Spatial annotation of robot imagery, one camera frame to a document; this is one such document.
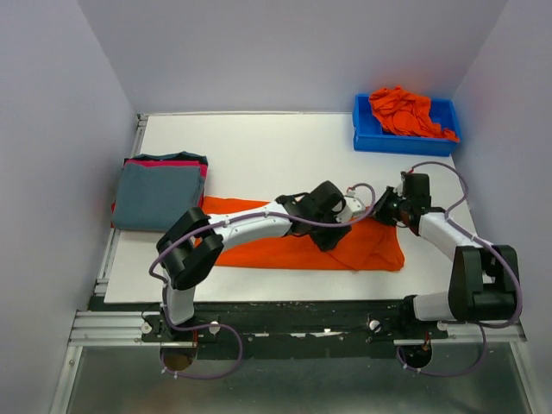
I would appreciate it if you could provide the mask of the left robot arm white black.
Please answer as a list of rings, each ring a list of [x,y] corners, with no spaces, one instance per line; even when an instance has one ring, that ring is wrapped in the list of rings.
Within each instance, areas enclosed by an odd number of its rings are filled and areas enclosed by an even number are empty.
[[[272,202],[236,213],[188,210],[157,242],[156,265],[163,271],[162,331],[172,340],[191,330],[197,285],[209,275],[221,253],[250,242],[284,236],[308,236],[330,251],[352,229],[348,224],[365,210],[350,191],[325,181],[311,192],[281,195]]]

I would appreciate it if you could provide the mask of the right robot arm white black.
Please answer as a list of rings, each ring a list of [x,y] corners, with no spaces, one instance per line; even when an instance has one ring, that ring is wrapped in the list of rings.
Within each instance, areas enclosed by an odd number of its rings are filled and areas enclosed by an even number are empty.
[[[396,319],[403,336],[419,336],[428,321],[500,329],[518,320],[522,299],[517,252],[469,233],[445,209],[434,206],[428,175],[402,172],[401,184],[386,188],[372,217],[388,226],[405,226],[452,261],[447,291],[404,299]]]

